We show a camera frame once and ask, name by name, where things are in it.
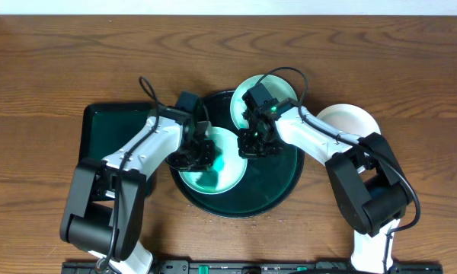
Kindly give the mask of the green sponge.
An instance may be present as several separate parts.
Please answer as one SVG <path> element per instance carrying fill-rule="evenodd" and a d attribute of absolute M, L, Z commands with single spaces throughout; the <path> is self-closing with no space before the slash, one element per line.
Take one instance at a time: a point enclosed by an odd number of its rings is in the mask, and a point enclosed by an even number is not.
<path fill-rule="evenodd" d="M 224 154 L 220 151 L 216 152 L 216 156 L 213 162 L 213 165 L 209 169 L 209 174 L 212 177 L 218 178 L 219 174 L 223 171 L 225 166 Z"/>

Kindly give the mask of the light green front plate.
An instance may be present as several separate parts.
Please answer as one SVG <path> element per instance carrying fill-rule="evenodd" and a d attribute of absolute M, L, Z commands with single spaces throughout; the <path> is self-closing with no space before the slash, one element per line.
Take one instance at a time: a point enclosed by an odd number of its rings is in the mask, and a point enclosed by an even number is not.
<path fill-rule="evenodd" d="M 181 179 L 190 189 L 197 193 L 217 195 L 235 187 L 246 171 L 248 160 L 238 154 L 238 137 L 222 127 L 213 127 L 209 139 L 214 141 L 216 152 L 224 154 L 225 166 L 218 178 L 208 171 L 179 172 Z"/>

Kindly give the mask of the light green plate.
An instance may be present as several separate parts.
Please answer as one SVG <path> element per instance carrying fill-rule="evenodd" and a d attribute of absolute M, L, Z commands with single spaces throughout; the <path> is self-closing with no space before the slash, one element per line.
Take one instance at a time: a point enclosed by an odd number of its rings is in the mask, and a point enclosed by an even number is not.
<path fill-rule="evenodd" d="M 181 179 L 190 189 L 197 193 L 217 195 L 235 187 L 246 171 L 248 160 L 238 154 L 238 137 L 222 127 L 213 127 L 209 139 L 214 141 L 216 152 L 224 154 L 225 166 L 218 178 L 208 171 L 179 172 Z"/>
<path fill-rule="evenodd" d="M 235 124 L 237 129 L 248 128 L 248 121 L 243 117 L 243 112 L 246 111 L 247 106 L 242 100 L 242 96 L 247 92 L 248 89 L 255 86 L 261 77 L 262 75 L 255 75 L 246 79 L 239 86 L 237 86 L 234 94 L 232 95 L 230 103 L 230 114 L 232 122 Z M 294 100 L 297 99 L 296 93 L 292 86 L 278 76 L 268 75 L 261 81 L 261 83 L 278 101 L 282 101 L 288 97 Z"/>

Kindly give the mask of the light green back plate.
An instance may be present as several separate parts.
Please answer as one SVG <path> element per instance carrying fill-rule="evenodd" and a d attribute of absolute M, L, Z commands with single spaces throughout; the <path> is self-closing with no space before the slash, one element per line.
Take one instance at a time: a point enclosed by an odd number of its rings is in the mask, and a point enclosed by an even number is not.
<path fill-rule="evenodd" d="M 232 122 L 235 124 L 237 129 L 248 128 L 248 121 L 243 117 L 243 112 L 246 111 L 247 106 L 242 100 L 242 96 L 247 92 L 248 89 L 255 86 L 261 77 L 262 75 L 255 75 L 246 79 L 239 86 L 237 86 L 234 94 L 232 95 L 230 103 L 230 114 Z M 292 86 L 278 76 L 268 75 L 261 81 L 261 83 L 278 101 L 282 101 L 288 97 L 294 100 L 297 99 L 296 93 Z"/>

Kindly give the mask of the white plate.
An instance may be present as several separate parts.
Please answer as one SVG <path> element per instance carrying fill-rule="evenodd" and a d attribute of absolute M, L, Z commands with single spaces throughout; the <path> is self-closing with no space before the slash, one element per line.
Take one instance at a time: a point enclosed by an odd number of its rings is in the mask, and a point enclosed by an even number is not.
<path fill-rule="evenodd" d="M 376 120 L 364 109 L 352 104 L 335 104 L 323 109 L 317 118 L 341 131 L 366 137 L 380 134 Z"/>

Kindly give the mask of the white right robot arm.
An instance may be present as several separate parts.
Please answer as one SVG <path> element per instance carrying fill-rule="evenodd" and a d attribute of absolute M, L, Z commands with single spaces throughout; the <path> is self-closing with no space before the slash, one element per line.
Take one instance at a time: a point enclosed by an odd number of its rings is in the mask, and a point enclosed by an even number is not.
<path fill-rule="evenodd" d="M 293 145 L 323 164 L 340 213 L 354 230 L 351 264 L 361 272 L 391 270 L 395 234 L 417 194 L 407 181 L 389 143 L 367 115 L 350 126 L 334 126 L 314 116 L 300 102 L 286 98 L 250 99 L 232 118 L 244 120 L 239 154 L 246 158 L 274 155 Z"/>

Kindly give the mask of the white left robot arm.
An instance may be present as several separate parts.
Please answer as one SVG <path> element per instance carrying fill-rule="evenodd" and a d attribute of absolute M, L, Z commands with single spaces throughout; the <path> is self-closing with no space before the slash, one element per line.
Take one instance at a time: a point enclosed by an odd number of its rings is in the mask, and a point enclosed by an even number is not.
<path fill-rule="evenodd" d="M 159 107 L 121 149 L 77 164 L 59 229 L 62 241 L 95 255 L 97 273 L 147 273 L 153 255 L 139 241 L 148 180 L 162 162 L 205 171 L 214 162 L 205 107 Z"/>

